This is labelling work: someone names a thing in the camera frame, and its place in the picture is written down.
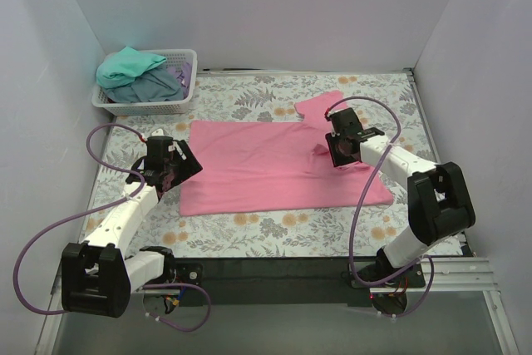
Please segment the pink t shirt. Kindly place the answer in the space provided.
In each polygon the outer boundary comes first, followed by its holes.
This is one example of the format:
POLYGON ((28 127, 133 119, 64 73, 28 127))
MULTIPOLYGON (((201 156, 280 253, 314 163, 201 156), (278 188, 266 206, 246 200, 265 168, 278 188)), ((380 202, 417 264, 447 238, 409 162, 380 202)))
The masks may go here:
POLYGON ((379 179, 362 193, 371 166, 333 166, 324 112, 341 99, 330 91, 297 103, 299 122, 193 121, 189 146, 203 170, 181 185, 180 214, 391 204, 379 179))

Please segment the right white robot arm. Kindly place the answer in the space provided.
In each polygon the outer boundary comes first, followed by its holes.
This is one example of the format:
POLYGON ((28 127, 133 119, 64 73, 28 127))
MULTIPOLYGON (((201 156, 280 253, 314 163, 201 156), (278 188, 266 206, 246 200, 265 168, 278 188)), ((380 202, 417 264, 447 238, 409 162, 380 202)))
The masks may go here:
POLYGON ((475 224, 469 191, 461 168, 453 163, 437 164, 395 146, 381 130, 364 128, 351 108, 328 111, 332 124, 326 135, 334 166, 362 162, 398 183, 407 194, 407 227, 377 251, 373 263, 350 267, 358 284, 395 286, 406 270, 441 241, 475 224))

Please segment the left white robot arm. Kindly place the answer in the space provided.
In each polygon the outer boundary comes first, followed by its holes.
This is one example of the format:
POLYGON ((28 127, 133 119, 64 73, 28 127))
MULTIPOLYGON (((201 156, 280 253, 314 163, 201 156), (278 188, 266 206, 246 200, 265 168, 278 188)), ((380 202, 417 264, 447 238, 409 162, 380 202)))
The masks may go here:
POLYGON ((145 144, 146 154, 126 177, 124 202, 111 207, 80 243, 62 251, 62 307, 67 312, 118 318, 137 289, 145 284, 168 288, 176 281, 170 249, 144 247, 132 257, 126 251, 163 195, 203 168, 184 140, 154 134, 145 144))

